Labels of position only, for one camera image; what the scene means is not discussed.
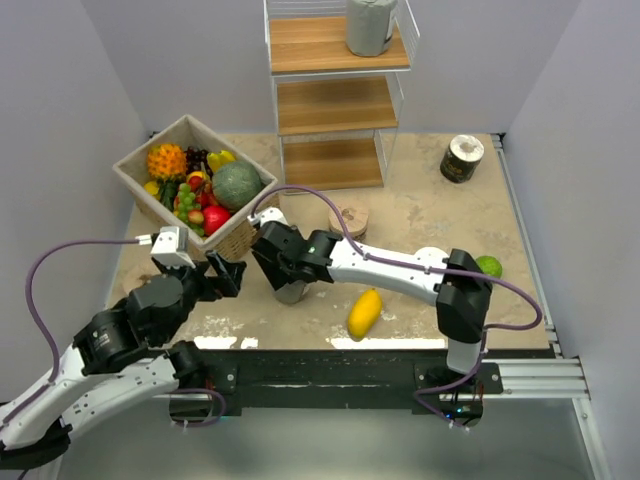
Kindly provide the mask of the grey roll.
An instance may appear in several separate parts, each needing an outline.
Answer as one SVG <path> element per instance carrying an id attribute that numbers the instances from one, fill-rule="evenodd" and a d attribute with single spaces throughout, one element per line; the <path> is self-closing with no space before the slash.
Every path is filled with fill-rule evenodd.
<path id="1" fill-rule="evenodd" d="M 397 16 L 396 0 L 348 0 L 346 2 L 346 45 L 361 57 L 377 57 L 392 42 Z"/>
<path id="2" fill-rule="evenodd" d="M 296 280 L 275 290 L 274 297 L 282 304 L 293 305 L 299 303 L 303 299 L 308 289 L 308 283 L 302 280 Z"/>

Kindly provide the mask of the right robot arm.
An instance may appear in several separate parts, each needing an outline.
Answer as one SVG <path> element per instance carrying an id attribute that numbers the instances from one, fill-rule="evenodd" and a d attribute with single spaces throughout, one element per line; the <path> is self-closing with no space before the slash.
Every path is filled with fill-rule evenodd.
<path id="1" fill-rule="evenodd" d="M 324 230 L 305 238 L 284 220 L 253 217 L 250 223 L 257 230 L 252 254 L 280 301 L 300 301 L 315 282 L 362 284 L 420 300 L 436 308 L 438 329 L 448 339 L 448 386 L 466 393 L 480 382 L 476 363 L 493 287 L 468 252 L 424 247 L 405 254 Z"/>

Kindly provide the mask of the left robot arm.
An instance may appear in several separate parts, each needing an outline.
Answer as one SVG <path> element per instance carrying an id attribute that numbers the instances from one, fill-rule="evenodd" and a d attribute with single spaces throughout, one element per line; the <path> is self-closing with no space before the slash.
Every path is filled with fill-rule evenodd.
<path id="1" fill-rule="evenodd" d="M 1 407 L 1 467 L 33 470 L 72 440 L 155 395 L 202 393 L 208 372 L 194 342 L 167 344 L 200 302 L 235 298 L 246 263 L 215 252 L 158 274 L 97 313 L 73 339 L 59 370 Z"/>

